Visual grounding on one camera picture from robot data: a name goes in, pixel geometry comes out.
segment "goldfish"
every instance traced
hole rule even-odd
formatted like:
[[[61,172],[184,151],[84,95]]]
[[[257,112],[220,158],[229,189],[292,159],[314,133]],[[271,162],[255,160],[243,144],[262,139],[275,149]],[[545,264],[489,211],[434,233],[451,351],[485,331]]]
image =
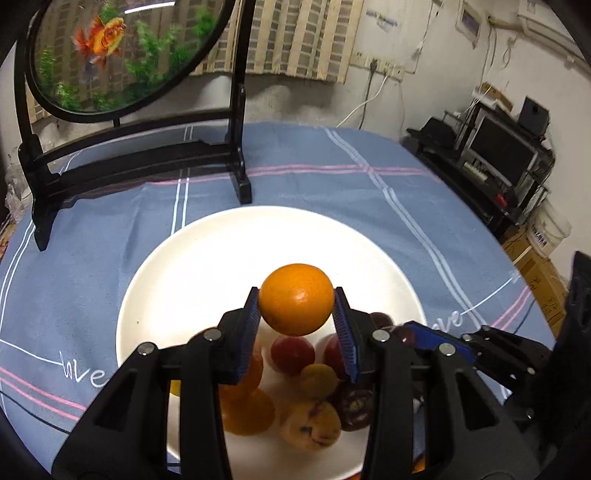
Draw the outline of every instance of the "goldfish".
[[[78,28],[72,38],[76,50],[94,65],[105,68],[107,57],[111,54],[121,56],[119,44],[125,35],[125,22],[121,17],[115,17],[103,25],[97,16],[90,25],[88,39],[84,31]]]

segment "cardboard box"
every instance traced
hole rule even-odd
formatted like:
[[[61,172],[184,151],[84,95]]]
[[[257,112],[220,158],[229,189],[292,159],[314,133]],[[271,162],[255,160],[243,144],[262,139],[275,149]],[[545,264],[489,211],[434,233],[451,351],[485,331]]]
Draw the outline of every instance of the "cardboard box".
[[[530,286],[554,337],[557,337],[566,316],[564,300],[567,291],[562,285],[554,265],[550,260],[541,258],[531,249],[525,229],[521,229],[516,235],[509,238],[503,244],[503,249]]]

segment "blue tablecloth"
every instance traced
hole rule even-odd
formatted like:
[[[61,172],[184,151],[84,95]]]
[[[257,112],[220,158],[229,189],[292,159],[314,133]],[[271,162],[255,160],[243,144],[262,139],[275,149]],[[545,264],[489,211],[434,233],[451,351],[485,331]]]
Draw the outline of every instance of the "blue tablecloth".
[[[59,169],[223,133],[193,126],[155,132],[78,152]],[[243,146],[255,205],[310,210],[362,232],[403,270],[432,328],[459,336],[487,323],[553,345],[529,288],[495,238],[400,145],[357,130],[251,124]],[[31,241],[25,217],[0,264],[3,392],[39,418],[73,428],[117,369],[119,307],[138,267],[184,225],[238,206],[227,174],[195,173],[78,200],[57,215],[45,252]],[[0,405],[49,469],[66,434],[4,396]]]

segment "green plant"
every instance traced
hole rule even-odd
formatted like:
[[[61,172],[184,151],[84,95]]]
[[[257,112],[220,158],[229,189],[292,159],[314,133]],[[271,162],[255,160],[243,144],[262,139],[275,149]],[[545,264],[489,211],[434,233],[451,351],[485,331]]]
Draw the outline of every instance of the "green plant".
[[[71,112],[82,110],[82,104],[78,100],[80,92],[77,88],[67,85],[64,82],[60,82],[56,87],[56,98],[59,105],[65,110]]]
[[[140,61],[125,60],[125,67],[135,77],[136,82],[144,86],[150,86],[153,89],[164,79],[162,75],[158,74],[160,53],[174,42],[180,27],[174,24],[171,25],[162,38],[157,38],[156,34],[144,22],[138,21],[136,28],[139,44],[144,51],[144,58]]]
[[[170,55],[168,57],[168,76],[173,76],[178,73],[191,58],[195,52],[187,45],[174,45],[170,48]]]
[[[46,47],[41,52],[39,58],[39,67],[37,70],[39,78],[39,87],[45,93],[53,93],[55,91],[54,66],[56,65],[56,58],[53,56],[53,51]]]
[[[205,42],[216,26],[216,18],[206,7],[197,7],[195,9],[195,18],[197,24],[193,27],[193,33],[197,37],[199,46]]]
[[[110,0],[106,0],[103,4],[103,8],[99,12],[100,21],[103,22],[103,25],[106,25],[107,22],[113,20],[115,17],[119,16],[119,11],[117,8],[110,2]]]
[[[110,95],[105,95],[104,93],[95,93],[92,96],[92,99],[95,103],[95,109],[99,112],[103,112],[105,110],[115,110],[121,103],[120,101]]]

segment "tangerine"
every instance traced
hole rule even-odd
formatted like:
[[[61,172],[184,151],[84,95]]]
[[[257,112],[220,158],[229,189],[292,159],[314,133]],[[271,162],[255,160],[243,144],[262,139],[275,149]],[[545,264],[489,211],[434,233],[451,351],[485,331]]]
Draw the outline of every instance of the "tangerine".
[[[250,395],[261,383],[262,369],[263,361],[261,344],[257,339],[252,348],[251,361],[248,364],[248,370],[246,370],[246,373],[237,385],[220,385],[218,388],[220,398],[236,401]]]
[[[278,268],[262,283],[258,306],[275,331],[304,336],[324,325],[332,312],[335,292],[319,268],[291,264]]]
[[[262,433],[275,420],[275,405],[260,388],[239,401],[220,399],[220,406],[223,428],[234,435]]]

